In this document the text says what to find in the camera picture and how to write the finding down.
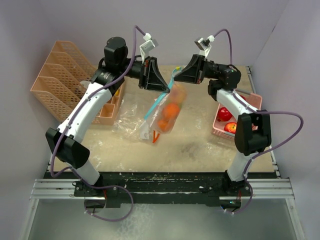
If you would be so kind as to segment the zip bag of mixed fruit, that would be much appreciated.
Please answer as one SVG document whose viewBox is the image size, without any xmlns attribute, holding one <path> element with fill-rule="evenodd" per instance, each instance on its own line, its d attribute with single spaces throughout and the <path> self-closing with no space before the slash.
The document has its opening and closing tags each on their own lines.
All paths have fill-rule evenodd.
<svg viewBox="0 0 320 240">
<path fill-rule="evenodd" d="M 174 77 L 182 70 L 183 67 L 179 66 L 172 71 L 168 84 L 170 92 L 160 94 L 145 114 L 143 125 L 148 130 L 159 134 L 168 134 L 172 131 L 187 98 L 186 88 L 174 81 Z"/>
</svg>

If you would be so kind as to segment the zip bag of red apples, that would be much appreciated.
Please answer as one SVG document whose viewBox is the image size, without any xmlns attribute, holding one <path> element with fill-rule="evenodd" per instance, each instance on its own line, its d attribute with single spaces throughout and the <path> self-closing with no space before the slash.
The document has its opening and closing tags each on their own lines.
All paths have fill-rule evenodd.
<svg viewBox="0 0 320 240">
<path fill-rule="evenodd" d="M 161 135 L 144 119 L 148 106 L 134 97 L 123 98 L 112 132 L 123 140 L 156 144 Z"/>
</svg>

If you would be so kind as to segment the red fake apple two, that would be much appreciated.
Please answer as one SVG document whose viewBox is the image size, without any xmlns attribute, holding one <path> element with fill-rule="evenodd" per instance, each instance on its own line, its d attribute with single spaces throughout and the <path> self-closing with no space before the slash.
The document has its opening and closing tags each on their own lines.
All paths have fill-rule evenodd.
<svg viewBox="0 0 320 240">
<path fill-rule="evenodd" d="M 227 122 L 229 121 L 233 115 L 226 107 L 221 107 L 217 112 L 217 120 L 219 122 Z"/>
</svg>

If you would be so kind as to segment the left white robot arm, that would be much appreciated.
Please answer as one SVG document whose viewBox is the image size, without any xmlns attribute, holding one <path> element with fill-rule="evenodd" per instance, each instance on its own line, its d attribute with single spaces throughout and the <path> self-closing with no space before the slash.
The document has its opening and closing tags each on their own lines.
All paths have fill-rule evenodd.
<svg viewBox="0 0 320 240">
<path fill-rule="evenodd" d="M 86 182 L 85 190 L 91 196 L 103 191 L 103 177 L 89 161 L 90 151 L 82 145 L 85 133 L 98 111 L 124 83 L 125 77 L 138 79 L 141 89 L 168 94 L 170 88 L 160 74 L 157 59 L 149 52 L 158 43 L 149 33 L 139 47 L 141 60 L 133 55 L 128 58 L 128 47 L 122 37 L 112 37 L 104 47 L 104 58 L 98 64 L 89 86 L 66 120 L 56 129 L 49 128 L 45 137 L 52 152 Z"/>
</svg>

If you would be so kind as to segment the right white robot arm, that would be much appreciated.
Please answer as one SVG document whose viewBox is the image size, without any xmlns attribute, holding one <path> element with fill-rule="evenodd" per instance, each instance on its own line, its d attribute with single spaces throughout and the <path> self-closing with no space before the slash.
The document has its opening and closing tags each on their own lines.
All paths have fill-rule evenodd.
<svg viewBox="0 0 320 240">
<path fill-rule="evenodd" d="M 208 94 L 236 118 L 234 144 L 237 152 L 221 184 L 228 196 L 235 195 L 245 186 L 252 161 L 272 142 L 271 121 L 266 110 L 254 108 L 235 90 L 241 76 L 240 70 L 232 64 L 214 63 L 203 55 L 194 54 L 174 77 L 176 82 L 190 84 L 200 84 L 208 78 Z"/>
</svg>

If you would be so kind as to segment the orange desk file organizer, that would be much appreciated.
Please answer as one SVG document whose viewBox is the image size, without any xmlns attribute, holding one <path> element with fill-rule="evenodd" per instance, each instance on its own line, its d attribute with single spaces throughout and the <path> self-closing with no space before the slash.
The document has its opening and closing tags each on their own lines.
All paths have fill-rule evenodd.
<svg viewBox="0 0 320 240">
<path fill-rule="evenodd" d="M 58 40 L 30 91 L 62 123 L 85 94 L 96 69 L 73 42 Z"/>
</svg>

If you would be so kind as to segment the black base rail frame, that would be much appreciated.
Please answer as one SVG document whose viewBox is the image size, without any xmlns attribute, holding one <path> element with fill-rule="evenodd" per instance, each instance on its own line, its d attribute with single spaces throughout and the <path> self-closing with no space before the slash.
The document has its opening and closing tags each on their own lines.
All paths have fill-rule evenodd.
<svg viewBox="0 0 320 240">
<path fill-rule="evenodd" d="M 239 209 L 249 199 L 293 199 L 288 178 L 253 172 L 247 182 L 227 183 L 223 172 L 103 172 L 108 189 L 86 186 L 71 172 L 53 179 L 48 173 L 33 185 L 33 200 L 83 200 L 88 208 L 121 204 L 199 204 Z"/>
</svg>

